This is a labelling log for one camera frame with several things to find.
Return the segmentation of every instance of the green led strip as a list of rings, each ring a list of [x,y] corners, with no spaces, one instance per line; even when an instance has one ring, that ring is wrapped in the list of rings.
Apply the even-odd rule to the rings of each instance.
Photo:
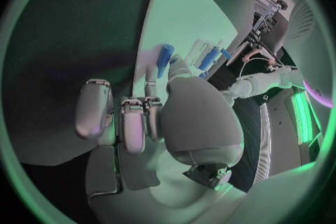
[[[304,92],[292,96],[292,104],[296,118],[298,143],[312,140],[312,124],[310,111]]]

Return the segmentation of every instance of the purple light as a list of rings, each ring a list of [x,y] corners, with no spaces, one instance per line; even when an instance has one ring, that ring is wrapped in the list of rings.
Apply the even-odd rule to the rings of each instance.
[[[322,96],[320,96],[319,94],[317,94],[308,84],[306,81],[304,81],[304,85],[306,88],[306,91],[309,93],[309,95],[311,97],[313,97],[317,102],[319,102],[320,104],[328,107],[328,108],[333,108],[334,105],[331,101],[327,100],[326,98],[323,98]]]

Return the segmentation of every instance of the dark background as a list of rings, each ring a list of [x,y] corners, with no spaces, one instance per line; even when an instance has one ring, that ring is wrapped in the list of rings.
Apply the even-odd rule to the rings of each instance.
[[[3,12],[4,6],[9,0],[0,0],[0,13]],[[336,1],[331,0],[334,7],[336,8]],[[83,171],[83,174],[77,173],[72,174],[72,178],[83,178],[85,171],[85,163],[88,157],[88,153],[84,154],[75,159],[78,161],[79,165],[82,165],[79,170]],[[25,167],[26,171],[29,173],[29,170],[34,169],[33,166]],[[59,169],[67,171],[67,166],[64,164]],[[46,167],[45,172],[52,175],[52,178],[57,177],[58,171],[52,167]],[[320,194],[319,198],[315,202],[315,205],[310,208],[309,213],[306,215],[305,219],[302,220],[302,223],[334,223],[336,221],[336,172],[333,173],[332,177],[329,180],[329,183],[325,187],[324,191]],[[2,219],[6,220],[7,223],[37,223],[37,220],[31,215],[31,213],[25,208],[21,201],[17,198],[16,193],[12,190],[9,185],[6,177],[3,172],[0,174],[0,184],[1,184],[1,213]],[[48,197],[48,192],[52,192],[49,189],[41,189],[41,191]],[[78,192],[78,197],[86,199],[85,195]],[[66,193],[59,193],[60,199],[66,199]],[[71,211],[71,209],[76,208],[77,210],[82,210],[83,215],[80,218],[77,218],[79,223],[96,223],[93,215],[86,210],[86,208],[81,208],[76,204],[65,204],[64,208],[60,208],[63,212]]]

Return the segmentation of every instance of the green light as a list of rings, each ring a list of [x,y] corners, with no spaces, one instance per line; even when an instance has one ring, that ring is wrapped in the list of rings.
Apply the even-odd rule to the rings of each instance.
[[[310,111],[304,92],[292,96],[294,114],[296,118],[298,144],[312,140],[312,124]]]

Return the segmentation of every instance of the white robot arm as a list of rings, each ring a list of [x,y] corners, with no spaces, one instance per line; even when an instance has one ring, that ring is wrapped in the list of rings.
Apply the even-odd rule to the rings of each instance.
[[[236,98],[248,98],[263,94],[270,88],[304,88],[304,78],[299,70],[281,67],[272,73],[256,73],[237,78],[228,90],[221,91],[228,103],[233,106]]]

